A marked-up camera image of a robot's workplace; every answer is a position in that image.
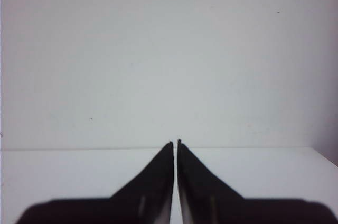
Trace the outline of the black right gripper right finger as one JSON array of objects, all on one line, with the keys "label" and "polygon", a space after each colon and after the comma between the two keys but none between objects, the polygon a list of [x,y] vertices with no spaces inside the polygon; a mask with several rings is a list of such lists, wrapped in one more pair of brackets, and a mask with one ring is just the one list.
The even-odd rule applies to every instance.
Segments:
[{"label": "black right gripper right finger", "polygon": [[326,205],[302,199],[244,198],[181,141],[177,183],[184,223],[337,223]]}]

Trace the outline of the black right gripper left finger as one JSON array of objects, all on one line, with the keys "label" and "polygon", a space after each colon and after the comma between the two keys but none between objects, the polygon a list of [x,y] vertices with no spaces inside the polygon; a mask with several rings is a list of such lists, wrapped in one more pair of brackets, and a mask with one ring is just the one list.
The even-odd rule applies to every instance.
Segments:
[{"label": "black right gripper left finger", "polygon": [[169,223],[174,186],[173,143],[167,143],[109,198],[58,199],[27,208],[18,223]]}]

